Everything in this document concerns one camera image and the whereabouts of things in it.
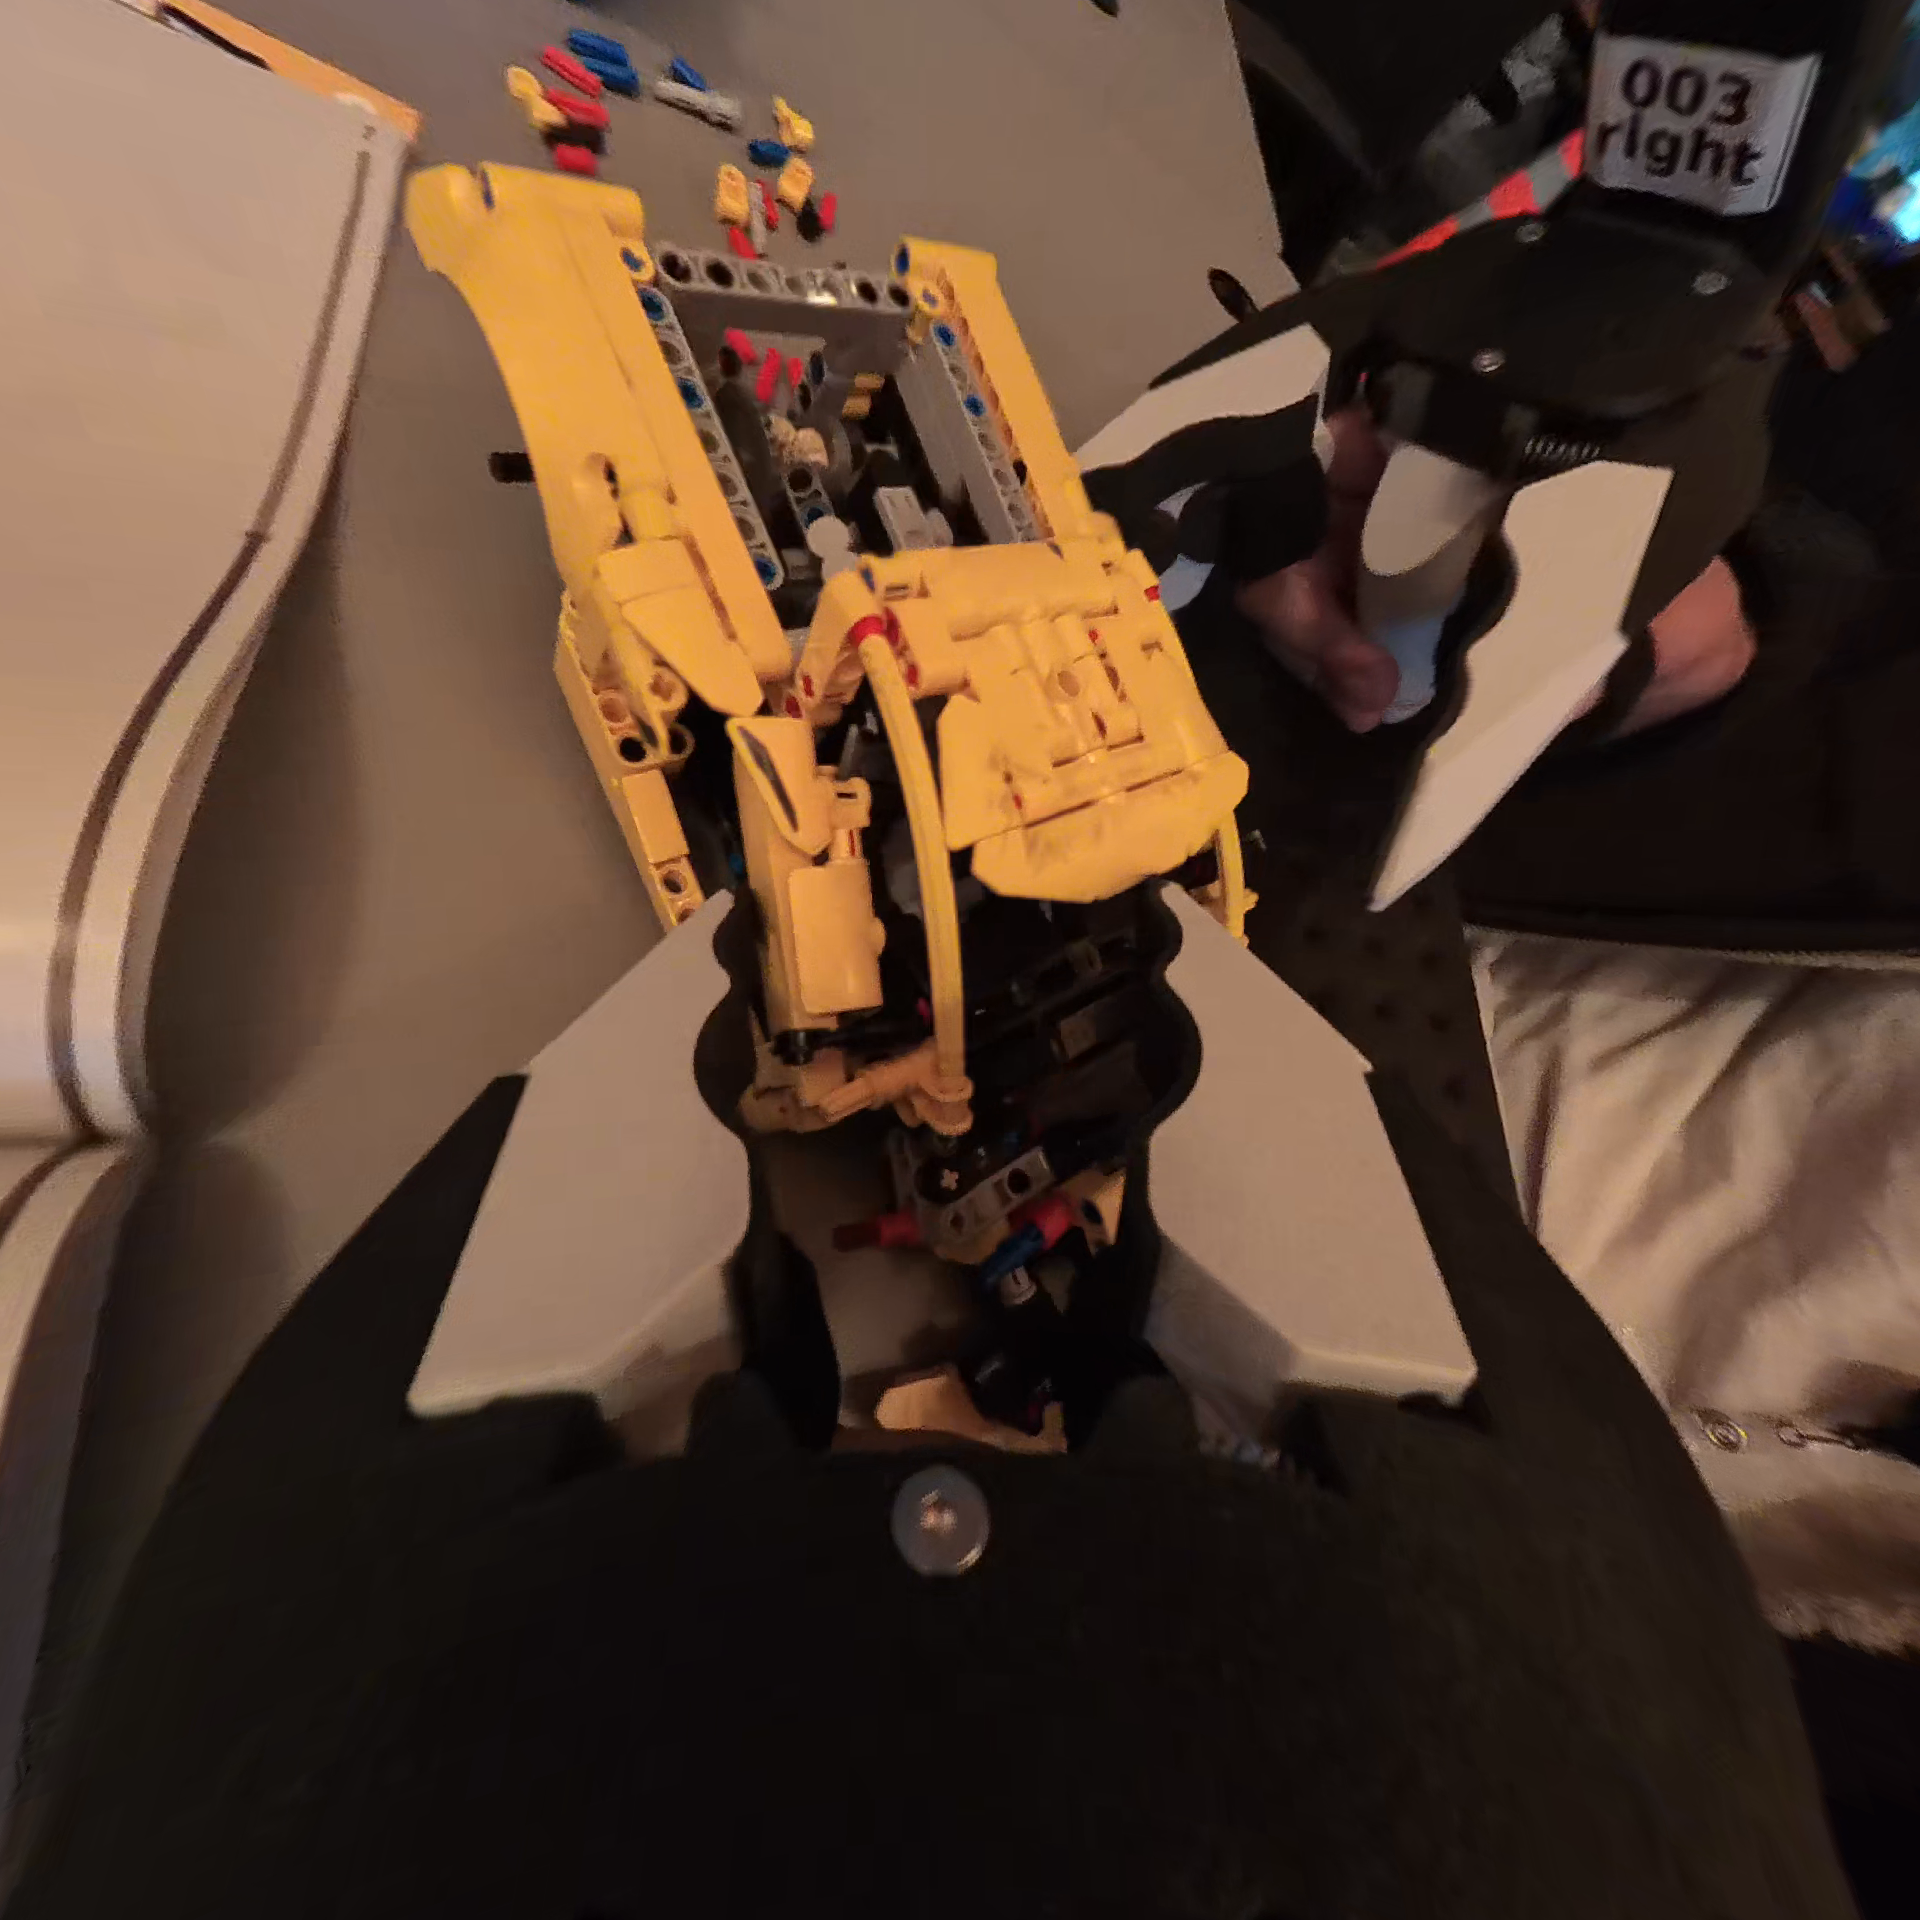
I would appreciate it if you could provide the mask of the black dotted rubber mat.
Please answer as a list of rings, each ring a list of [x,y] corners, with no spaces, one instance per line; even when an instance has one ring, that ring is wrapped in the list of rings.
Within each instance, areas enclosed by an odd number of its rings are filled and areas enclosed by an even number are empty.
[[[1509,1206],[1520,1204],[1471,958],[1445,870],[1374,908],[1416,735],[1349,732],[1213,582],[1177,614],[1207,706],[1249,784],[1237,810],[1253,954],[1368,1066],[1402,1079]]]

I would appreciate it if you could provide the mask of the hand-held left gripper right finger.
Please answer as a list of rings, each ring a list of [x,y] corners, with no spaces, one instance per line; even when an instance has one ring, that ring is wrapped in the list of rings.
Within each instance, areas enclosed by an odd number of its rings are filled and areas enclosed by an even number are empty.
[[[1205,1404],[1313,1387],[1461,1402],[1477,1364],[1368,1066],[1184,888],[1164,902],[1197,1072],[1146,1148],[1146,1344]]]

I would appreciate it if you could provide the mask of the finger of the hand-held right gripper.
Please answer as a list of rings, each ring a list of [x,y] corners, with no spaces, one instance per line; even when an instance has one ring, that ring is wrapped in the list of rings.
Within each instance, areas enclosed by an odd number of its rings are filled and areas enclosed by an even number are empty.
[[[1433,732],[1382,840],[1368,904],[1433,876],[1625,652],[1625,610],[1673,483],[1594,461],[1521,487],[1393,456],[1366,524],[1366,626],[1426,692]]]
[[[1328,531],[1317,450],[1328,346],[1294,327],[1166,376],[1073,453],[1087,500],[1166,605],[1306,558]]]

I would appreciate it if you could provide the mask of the person's right hand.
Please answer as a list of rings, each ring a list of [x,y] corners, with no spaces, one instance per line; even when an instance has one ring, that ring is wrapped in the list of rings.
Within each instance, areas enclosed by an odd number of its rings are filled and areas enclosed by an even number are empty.
[[[1328,534],[1292,567],[1237,592],[1269,653],[1321,692],[1351,732],[1385,722],[1400,671],[1354,619],[1359,533],[1390,442],[1357,404],[1328,419]],[[1663,726],[1732,692],[1759,652],[1728,559],[1717,558],[1647,623],[1641,656],[1620,661],[1582,706],[1568,735],[1613,740]]]

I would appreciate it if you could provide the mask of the yellow brick model car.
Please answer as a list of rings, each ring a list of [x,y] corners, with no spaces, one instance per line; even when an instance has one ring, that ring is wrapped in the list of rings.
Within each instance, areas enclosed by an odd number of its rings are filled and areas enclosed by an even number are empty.
[[[405,224],[469,303],[559,574],[554,677],[664,928],[752,911],[754,1136],[887,1118],[840,1251],[936,1256],[1005,1330],[957,1391],[1056,1444],[1049,1260],[1112,1242],[1145,892],[1228,932],[1245,766],[1087,503],[989,254],[649,244],[636,192],[484,162]]]

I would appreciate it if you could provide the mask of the person's right forearm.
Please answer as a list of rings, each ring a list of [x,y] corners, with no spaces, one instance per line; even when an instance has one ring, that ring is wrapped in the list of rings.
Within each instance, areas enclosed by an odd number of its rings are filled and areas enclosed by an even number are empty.
[[[1804,490],[1735,543],[1757,634],[1717,704],[1556,748],[1454,860],[1486,928],[1717,954],[1916,956],[1916,574]]]

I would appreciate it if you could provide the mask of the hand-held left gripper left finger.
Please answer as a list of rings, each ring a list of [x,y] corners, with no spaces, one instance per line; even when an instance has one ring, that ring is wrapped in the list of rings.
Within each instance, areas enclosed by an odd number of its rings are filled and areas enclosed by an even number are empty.
[[[732,902],[664,932],[530,1060],[406,1391],[415,1418],[570,1394],[608,1420],[686,1420],[735,1364],[750,1158],[695,1072],[728,994],[712,936]]]

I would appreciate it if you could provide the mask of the pile of small coloured bricks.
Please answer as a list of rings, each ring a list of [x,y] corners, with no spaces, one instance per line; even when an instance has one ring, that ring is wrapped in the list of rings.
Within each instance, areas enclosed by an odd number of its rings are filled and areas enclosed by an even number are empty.
[[[709,205],[737,258],[768,255],[778,231],[813,247],[840,224],[840,199],[820,173],[817,130],[778,94],[748,107],[681,54],[645,76],[621,38],[592,30],[566,30],[533,62],[506,64],[502,86],[564,176],[600,176],[614,103],[652,103],[728,140],[728,155],[711,167]]]

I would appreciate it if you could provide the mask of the open instruction booklet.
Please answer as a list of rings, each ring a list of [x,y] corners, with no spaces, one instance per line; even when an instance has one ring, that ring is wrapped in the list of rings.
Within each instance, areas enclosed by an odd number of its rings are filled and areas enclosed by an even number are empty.
[[[1,6],[1,1716],[146,1170],[186,828],[341,445],[414,133],[189,4]]]

